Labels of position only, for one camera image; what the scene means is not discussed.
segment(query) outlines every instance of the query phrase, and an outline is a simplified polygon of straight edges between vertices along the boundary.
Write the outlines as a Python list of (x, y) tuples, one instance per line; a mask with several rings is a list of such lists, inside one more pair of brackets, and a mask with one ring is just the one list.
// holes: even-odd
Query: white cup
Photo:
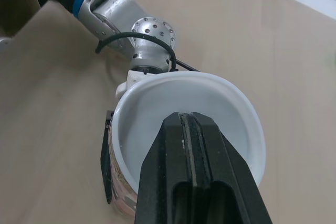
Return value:
[[(122, 188), (120, 202), (134, 201), (141, 165), (163, 120), (173, 112), (198, 112), (212, 118), (248, 164), (257, 185), (266, 166), (266, 145), (258, 115), (232, 83), (213, 74), (169, 72), (148, 76), (128, 86), (112, 120), (112, 173)], [(124, 208), (134, 208), (133, 203)]]

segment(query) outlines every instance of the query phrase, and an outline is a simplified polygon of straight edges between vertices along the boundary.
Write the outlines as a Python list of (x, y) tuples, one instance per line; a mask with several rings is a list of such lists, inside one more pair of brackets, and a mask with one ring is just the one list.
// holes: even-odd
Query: black cable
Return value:
[(180, 61), (180, 60), (176, 60), (176, 64), (178, 64), (179, 66), (185, 68), (186, 70), (189, 70), (189, 71), (195, 71), (195, 72), (199, 72), (197, 69), (189, 66), (188, 64)]
[(119, 33), (116, 35), (112, 35), (111, 37), (108, 37), (107, 39), (104, 40), (100, 40), (98, 43), (98, 46), (96, 48), (96, 53), (100, 53), (100, 51), (103, 49), (103, 47), (107, 46), (109, 43), (118, 40), (118, 39), (123, 39), (123, 38), (139, 38), (139, 39), (145, 39), (148, 40), (150, 42), (153, 42), (161, 47), (163, 47), (164, 49), (166, 49), (166, 51), (168, 52), (168, 54), (170, 55), (170, 60), (172, 62), (172, 69), (171, 71), (176, 71), (176, 55), (174, 50), (165, 42), (163, 42), (162, 40), (158, 39), (158, 38), (154, 38), (153, 36), (147, 35), (147, 34), (142, 34), (142, 33), (133, 33), (131, 31), (127, 31), (124, 33)]

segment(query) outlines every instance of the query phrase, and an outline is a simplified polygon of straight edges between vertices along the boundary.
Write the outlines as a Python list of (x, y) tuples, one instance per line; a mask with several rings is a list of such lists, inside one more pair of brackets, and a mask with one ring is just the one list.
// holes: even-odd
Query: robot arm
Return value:
[[(134, 0), (55, 0), (62, 4), (100, 40), (124, 32), (155, 37), (172, 49), (176, 35), (164, 20), (144, 11)], [(166, 49), (142, 38), (121, 38), (109, 46), (130, 59), (130, 70), (162, 73), (169, 70)]]

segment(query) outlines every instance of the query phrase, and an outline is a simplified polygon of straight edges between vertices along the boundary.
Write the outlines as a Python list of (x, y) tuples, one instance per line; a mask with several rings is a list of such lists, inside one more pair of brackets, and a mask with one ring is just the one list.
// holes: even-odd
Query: metal sphere with holes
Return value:
[(158, 38), (170, 45), (171, 48), (175, 47), (176, 34), (172, 27), (162, 19), (145, 17), (137, 20), (131, 28), (132, 32), (148, 34)]

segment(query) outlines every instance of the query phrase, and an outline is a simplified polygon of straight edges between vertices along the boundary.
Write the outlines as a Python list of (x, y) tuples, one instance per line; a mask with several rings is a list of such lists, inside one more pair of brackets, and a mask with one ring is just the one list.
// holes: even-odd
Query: table surface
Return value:
[[(336, 219), (336, 22), (293, 0), (137, 0), (177, 57), (221, 76), (265, 131), (260, 192), (274, 223)], [(106, 110), (128, 62), (47, 3), (0, 55), (0, 223), (132, 223), (106, 204)]]

